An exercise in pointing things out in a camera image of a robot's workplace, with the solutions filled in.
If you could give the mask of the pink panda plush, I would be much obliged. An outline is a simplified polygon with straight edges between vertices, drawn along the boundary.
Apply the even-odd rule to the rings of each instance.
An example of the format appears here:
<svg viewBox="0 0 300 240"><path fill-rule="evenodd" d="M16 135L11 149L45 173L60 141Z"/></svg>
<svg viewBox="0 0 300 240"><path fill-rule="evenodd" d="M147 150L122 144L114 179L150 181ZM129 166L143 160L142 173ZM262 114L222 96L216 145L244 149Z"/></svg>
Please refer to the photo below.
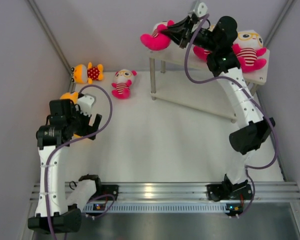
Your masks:
<svg viewBox="0 0 300 240"><path fill-rule="evenodd" d="M162 34L163 30L167 30L169 26L174 24L173 20L162 21L153 27L151 34L144 33L140 36L141 43L151 51L161 51L166 49L171 40L166 35Z"/></svg>
<svg viewBox="0 0 300 240"><path fill-rule="evenodd" d="M112 82L112 95L120 100L128 99L131 96L131 86L137 76L135 70L122 69L115 73Z"/></svg>
<svg viewBox="0 0 300 240"><path fill-rule="evenodd" d="M243 73L258 71L267 64L267 60L262 58L267 48L263 38L254 30L239 31L232 49Z"/></svg>
<svg viewBox="0 0 300 240"><path fill-rule="evenodd" d="M214 50L216 47L212 34L215 26L216 25L213 24L209 28L201 28L194 40L193 52L204 62L207 61L207 57L211 53L211 50Z"/></svg>

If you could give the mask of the orange plush polka dress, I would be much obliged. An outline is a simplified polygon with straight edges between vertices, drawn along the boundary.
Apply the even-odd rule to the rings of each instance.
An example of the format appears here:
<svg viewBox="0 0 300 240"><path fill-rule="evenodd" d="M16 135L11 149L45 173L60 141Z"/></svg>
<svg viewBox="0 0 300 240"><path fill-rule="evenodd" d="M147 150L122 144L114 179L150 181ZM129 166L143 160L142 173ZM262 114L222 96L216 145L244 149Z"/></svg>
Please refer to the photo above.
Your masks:
<svg viewBox="0 0 300 240"><path fill-rule="evenodd" d="M82 138L82 136L77 135L77 134L74 134L73 137L76 138L76 139Z"/></svg>

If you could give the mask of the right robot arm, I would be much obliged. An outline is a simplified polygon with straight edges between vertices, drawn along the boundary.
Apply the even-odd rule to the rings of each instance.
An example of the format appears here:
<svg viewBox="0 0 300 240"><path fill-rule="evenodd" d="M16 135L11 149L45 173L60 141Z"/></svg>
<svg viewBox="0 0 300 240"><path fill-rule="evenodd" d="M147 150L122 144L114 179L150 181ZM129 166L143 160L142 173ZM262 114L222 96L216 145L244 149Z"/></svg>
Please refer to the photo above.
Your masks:
<svg viewBox="0 0 300 240"><path fill-rule="evenodd" d="M213 30L208 30L202 27L207 19L207 15L189 15L160 33L182 49L195 45L210 51L207 56L208 69L213 74L213 80L226 93L237 118L239 129L229 135L230 145L237 155L228 162L223 181L207 186L209 200L219 202L240 196L251 199L247 162L274 130L275 121L262 114L247 88L240 62L233 50L233 43L238 37L236 20L223 16Z"/></svg>

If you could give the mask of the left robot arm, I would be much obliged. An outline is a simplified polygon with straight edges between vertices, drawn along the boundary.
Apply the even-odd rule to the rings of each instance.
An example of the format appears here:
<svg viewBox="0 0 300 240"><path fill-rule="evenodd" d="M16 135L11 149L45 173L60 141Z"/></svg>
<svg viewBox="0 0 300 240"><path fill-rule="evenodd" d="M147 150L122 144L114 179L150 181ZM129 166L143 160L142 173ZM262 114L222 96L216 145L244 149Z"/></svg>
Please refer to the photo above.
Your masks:
<svg viewBox="0 0 300 240"><path fill-rule="evenodd" d="M98 175L87 174L79 178L74 192L66 195L66 155L73 136L78 139L96 138L102 116L96 115L90 125L93 96L81 96L76 102L57 99L49 103L50 114L45 125L37 133L40 157L40 190L34 216L27 220L30 230L42 234L76 233L82 223L83 208L90 199L97 200L103 194Z"/></svg>

